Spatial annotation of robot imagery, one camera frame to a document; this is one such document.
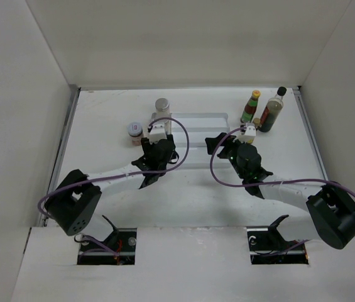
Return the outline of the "spice jar white red lid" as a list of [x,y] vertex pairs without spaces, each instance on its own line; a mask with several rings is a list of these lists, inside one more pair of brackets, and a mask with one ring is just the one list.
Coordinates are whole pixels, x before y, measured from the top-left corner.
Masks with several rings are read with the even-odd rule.
[[131,142],[134,146],[141,145],[141,139],[143,138],[143,127],[141,123],[130,123],[128,125],[128,135],[130,136]]

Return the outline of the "small bottle blue label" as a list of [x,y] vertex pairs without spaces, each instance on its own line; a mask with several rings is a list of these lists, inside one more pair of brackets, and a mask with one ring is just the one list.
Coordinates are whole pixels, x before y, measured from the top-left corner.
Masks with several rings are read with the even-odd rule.
[[170,117],[170,103],[166,98],[159,98],[155,101],[156,119]]

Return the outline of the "red sauce bottle yellow cap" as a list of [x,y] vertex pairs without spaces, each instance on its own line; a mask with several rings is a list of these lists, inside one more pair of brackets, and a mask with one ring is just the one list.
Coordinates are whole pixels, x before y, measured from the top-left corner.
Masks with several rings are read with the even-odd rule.
[[254,114],[258,107],[258,100],[261,96],[261,92],[259,90],[254,90],[246,103],[240,121],[242,124],[250,123],[253,120]]

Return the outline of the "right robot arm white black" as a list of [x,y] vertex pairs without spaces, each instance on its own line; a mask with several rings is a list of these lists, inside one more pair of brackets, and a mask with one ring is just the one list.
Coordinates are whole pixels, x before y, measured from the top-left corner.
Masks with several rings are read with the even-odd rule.
[[323,179],[288,180],[264,169],[254,145],[245,143],[232,133],[206,138],[207,153],[226,159],[240,178],[239,187],[250,195],[279,201],[309,214],[305,222],[278,227],[281,216],[270,226],[269,244],[282,249],[290,241],[301,238],[321,240],[334,249],[343,249],[355,237],[355,193],[337,182]]

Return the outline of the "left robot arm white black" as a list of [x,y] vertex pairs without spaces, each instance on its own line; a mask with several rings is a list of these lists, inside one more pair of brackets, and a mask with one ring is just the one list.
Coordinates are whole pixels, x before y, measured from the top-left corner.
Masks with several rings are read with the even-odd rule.
[[63,191],[50,196],[44,209],[68,236],[77,234],[95,238],[102,250],[112,250],[117,244],[116,227],[96,213],[99,202],[108,197],[143,189],[165,175],[168,164],[178,159],[172,135],[156,143],[141,140],[143,156],[113,171],[84,174],[75,169],[58,186]]

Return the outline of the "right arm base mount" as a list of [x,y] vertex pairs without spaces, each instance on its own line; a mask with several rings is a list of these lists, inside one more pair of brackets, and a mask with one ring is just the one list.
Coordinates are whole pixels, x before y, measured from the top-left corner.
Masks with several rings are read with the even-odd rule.
[[282,215],[268,226],[247,228],[250,261],[252,265],[309,264],[306,240],[286,241],[278,227],[289,217]]

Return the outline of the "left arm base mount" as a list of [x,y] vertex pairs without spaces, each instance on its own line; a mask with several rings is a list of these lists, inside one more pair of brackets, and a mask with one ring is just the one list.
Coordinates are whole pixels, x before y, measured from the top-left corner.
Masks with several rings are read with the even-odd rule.
[[118,228],[106,216],[95,216],[82,233],[74,236],[79,244],[80,266],[125,266],[135,263],[138,231]]

